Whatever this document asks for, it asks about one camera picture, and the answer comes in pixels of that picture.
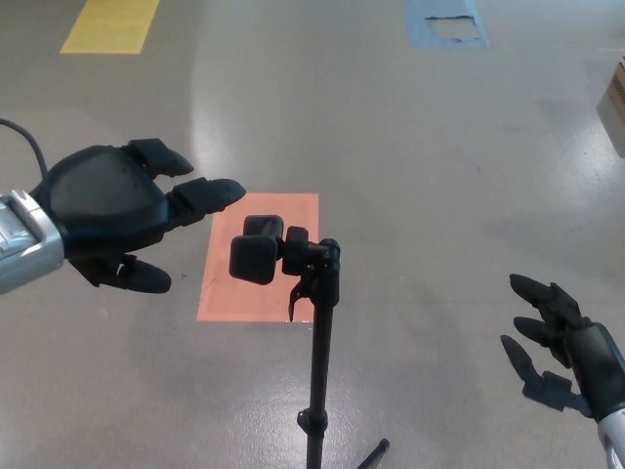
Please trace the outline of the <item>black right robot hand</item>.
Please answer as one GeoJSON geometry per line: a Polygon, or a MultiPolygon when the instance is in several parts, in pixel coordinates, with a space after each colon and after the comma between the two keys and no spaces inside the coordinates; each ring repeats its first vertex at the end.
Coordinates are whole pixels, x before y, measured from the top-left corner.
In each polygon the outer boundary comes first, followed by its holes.
{"type": "Polygon", "coordinates": [[[596,422],[622,410],[624,357],[607,329],[583,316],[577,301],[555,283],[545,285],[511,274],[510,285],[541,317],[516,317],[514,327],[572,370],[579,388],[575,394],[570,380],[551,371],[538,372],[526,350],[514,338],[503,335],[501,342],[509,362],[523,382],[522,394],[558,411],[574,409],[596,422]]]}

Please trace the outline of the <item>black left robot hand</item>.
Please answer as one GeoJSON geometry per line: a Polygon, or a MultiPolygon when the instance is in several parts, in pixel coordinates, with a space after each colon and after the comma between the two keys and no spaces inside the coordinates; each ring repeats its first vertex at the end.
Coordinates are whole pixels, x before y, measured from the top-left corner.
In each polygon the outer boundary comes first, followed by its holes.
{"type": "Polygon", "coordinates": [[[135,251],[224,211],[246,194],[232,179],[200,177],[169,192],[155,183],[158,176],[184,176],[192,170],[189,161],[159,139],[131,140],[67,156],[30,194],[49,202],[64,258],[89,283],[161,294],[170,289],[170,276],[139,260],[135,251]]]}

